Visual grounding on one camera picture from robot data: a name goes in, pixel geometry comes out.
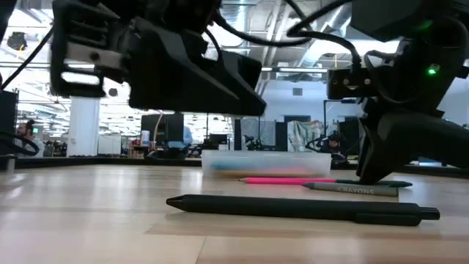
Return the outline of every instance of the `cable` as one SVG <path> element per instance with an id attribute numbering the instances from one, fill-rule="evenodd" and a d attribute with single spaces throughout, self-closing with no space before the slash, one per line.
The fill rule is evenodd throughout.
<path id="1" fill-rule="evenodd" d="M 332 34 L 326 34 L 322 32 L 313 31 L 310 24 L 315 20 L 321 18 L 322 16 L 328 14 L 329 12 L 335 10 L 336 8 L 341 7 L 344 4 L 348 4 L 353 0 L 336 0 L 330 4 L 325 5 L 320 10 L 313 12 L 312 14 L 305 16 L 301 8 L 293 0 L 285 0 L 285 2 L 292 7 L 292 9 L 298 14 L 301 21 L 290 29 L 287 30 L 288 37 L 311 37 L 318 40 L 327 40 L 333 43 L 337 43 L 342 47 L 348 49 L 352 54 L 352 69 L 355 72 L 358 72 L 361 68 L 361 57 L 358 53 L 356 47 L 348 40 L 345 40 L 343 37 L 338 37 Z"/>
<path id="2" fill-rule="evenodd" d="M 212 43 L 215 46 L 215 50 L 217 50 L 217 53 L 218 53 L 218 60 L 221 61 L 223 59 L 223 54 L 221 53 L 221 48 L 220 48 L 220 45 L 218 44 L 217 39 L 215 38 L 215 36 L 213 36 L 212 32 L 210 32 L 210 30 L 208 29 L 205 29 L 205 34 L 207 34 L 210 40 L 212 40 Z"/>
<path id="3" fill-rule="evenodd" d="M 155 130 L 153 131 L 153 144 L 156 144 L 156 134 L 158 133 L 158 126 L 160 125 L 161 118 L 163 117 L 164 112 L 160 111 L 160 117 L 156 122 Z"/>
<path id="4" fill-rule="evenodd" d="M 7 88 L 8 84 L 10 84 L 21 73 L 21 71 L 24 70 L 30 62 L 32 62 L 32 60 L 36 57 L 36 55 L 38 55 L 38 53 L 41 51 L 41 49 L 43 49 L 45 44 L 47 44 L 47 42 L 51 38 L 52 32 L 53 32 L 53 27 L 44 36 L 43 40 L 41 40 L 39 45 L 37 45 L 35 50 L 31 53 L 31 55 L 29 55 L 28 58 L 20 65 L 20 67 L 18 67 L 18 69 L 16 69 L 16 71 L 10 77 L 8 77 L 8 79 L 5 80 L 5 82 L 1 85 L 1 90 L 2 91 L 5 88 Z"/>
<path id="5" fill-rule="evenodd" d="M 284 47 L 293 47 L 297 45 L 302 45 L 302 44 L 308 43 L 311 40 L 311 38 L 306 38 L 302 40 L 272 41 L 272 40 L 263 39 L 261 37 L 251 36 L 249 34 L 246 34 L 244 32 L 239 32 L 238 30 L 236 30 L 228 22 L 226 22 L 225 18 L 223 18 L 219 12 L 215 14 L 215 17 L 213 18 L 213 20 L 220 27 L 222 27 L 229 33 L 233 34 L 234 36 L 239 37 L 240 39 L 249 41 L 250 43 L 257 44 L 257 45 L 266 45 L 270 47 L 284 48 Z"/>
<path id="6" fill-rule="evenodd" d="M 310 23 L 314 22 L 316 19 L 321 18 L 323 15 L 329 13 L 330 11 L 344 5 L 350 3 L 353 0 L 337 0 L 330 4 L 327 4 L 320 10 L 313 12 L 312 14 L 306 16 L 301 8 L 293 1 L 293 0 L 285 0 L 285 2 L 292 7 L 292 9 L 298 14 L 301 21 L 294 25 L 292 28 L 287 30 L 288 37 L 302 37 L 301 40 L 292 40 L 292 41 L 271 41 L 265 40 L 260 37 L 251 36 L 244 32 L 239 32 L 235 28 L 226 22 L 226 20 L 221 16 L 220 12 L 217 12 L 214 17 L 214 21 L 223 29 L 227 30 L 229 33 L 243 39 L 249 41 L 251 43 L 255 43 L 258 45 L 266 45 L 272 46 L 277 48 L 283 47 L 291 47 L 296 45 L 302 45 L 311 41 L 311 39 L 318 39 L 318 40 L 327 40 L 333 43 L 337 43 L 344 48 L 348 49 L 352 54 L 352 69 L 356 72 L 359 71 L 361 68 L 361 58 L 360 54 L 357 52 L 355 46 L 348 40 L 345 40 L 343 37 L 338 37 L 332 34 L 323 33 L 323 32 L 316 32 L 310 26 Z"/>
<path id="7" fill-rule="evenodd" d="M 12 139 L 21 140 L 23 143 L 26 143 L 27 145 L 31 146 L 34 150 L 31 151 L 20 147 L 17 144 L 13 143 Z M 5 131 L 0 131 L 0 143 L 13 150 L 15 153 L 20 153 L 28 156 L 36 156 L 40 151 L 39 147 L 31 140 Z"/>
<path id="8" fill-rule="evenodd" d="M 369 71 L 369 76 L 370 76 L 370 79 L 372 80 L 373 86 L 376 88 L 376 90 L 378 91 L 378 93 L 380 94 L 382 99 L 386 100 L 389 103 L 397 104 L 397 105 L 409 103 L 409 102 L 416 99 L 416 98 L 411 98 L 411 99 L 408 99 L 408 100 L 394 100 L 394 99 L 392 99 L 389 96 L 386 89 L 384 88 L 383 83 L 380 80 L 380 77 L 378 76 L 378 74 L 376 72 L 376 67 L 372 64 L 372 61 L 369 59 L 370 56 L 375 56 L 375 57 L 380 58 L 380 59 L 393 59 L 395 57 L 395 55 L 394 54 L 383 53 L 383 52 L 380 52 L 380 51 L 368 51 L 363 56 L 363 62 L 365 63 L 366 69 Z"/>

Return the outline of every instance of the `wall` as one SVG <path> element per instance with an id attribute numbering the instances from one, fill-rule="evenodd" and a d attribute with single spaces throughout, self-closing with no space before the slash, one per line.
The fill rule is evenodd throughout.
<path id="1" fill-rule="evenodd" d="M 44 140 L 43 139 L 43 134 L 44 134 L 44 127 L 43 126 L 34 126 L 34 128 L 37 128 L 37 133 L 34 134 L 34 136 L 36 137 L 36 139 L 39 139 L 39 140 Z"/>
<path id="2" fill-rule="evenodd" d="M 455 79 L 438 109 L 443 118 L 462 125 L 469 123 L 469 80 Z"/>
<path id="3" fill-rule="evenodd" d="M 328 103 L 326 106 L 328 122 L 341 119 L 344 116 L 358 116 L 361 113 L 360 106 Z M 312 100 L 310 102 L 267 102 L 267 108 L 263 119 L 267 121 L 283 122 L 286 115 L 307 115 L 311 120 L 323 121 L 324 110 L 322 100 Z"/>
<path id="4" fill-rule="evenodd" d="M 302 88 L 302 96 L 293 96 L 293 88 Z M 265 87 L 262 98 L 270 102 L 296 102 L 308 103 L 312 100 L 324 100 L 326 96 L 326 86 L 319 81 L 269 81 Z"/>
<path id="5" fill-rule="evenodd" d="M 97 155 L 100 99 L 71 97 L 67 157 Z"/>

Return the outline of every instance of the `black pen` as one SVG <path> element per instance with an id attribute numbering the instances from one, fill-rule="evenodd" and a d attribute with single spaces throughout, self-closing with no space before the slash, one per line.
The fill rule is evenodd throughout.
<path id="1" fill-rule="evenodd" d="M 344 184 L 360 184 L 358 180 L 336 180 L 336 183 Z M 392 188 L 405 188 L 412 186 L 412 183 L 408 183 L 401 180 L 380 180 L 374 184 L 375 186 L 387 186 Z"/>
<path id="2" fill-rule="evenodd" d="M 398 202 L 349 202 L 187 194 L 169 198 L 166 204 L 192 213 L 327 219 L 354 221 L 358 224 L 417 226 L 421 220 L 440 219 L 440 212 L 437 208 L 421 208 L 417 204 Z"/>

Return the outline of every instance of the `wooden table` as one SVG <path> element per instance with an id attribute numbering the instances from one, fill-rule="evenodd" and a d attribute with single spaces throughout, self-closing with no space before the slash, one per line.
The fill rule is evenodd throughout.
<path id="1" fill-rule="evenodd" d="M 353 172 L 333 172 L 354 178 Z M 469 263 L 469 181 L 416 175 L 400 198 L 249 186 L 200 168 L 75 166 L 17 170 L 0 188 L 2 263 Z M 416 202 L 419 227 L 182 213 L 181 194 Z"/>

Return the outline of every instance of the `clear plastic container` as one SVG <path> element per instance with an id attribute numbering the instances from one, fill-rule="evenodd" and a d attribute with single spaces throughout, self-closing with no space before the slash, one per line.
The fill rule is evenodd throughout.
<path id="1" fill-rule="evenodd" d="M 233 177 L 327 177 L 330 154 L 204 150 L 204 175 Z"/>

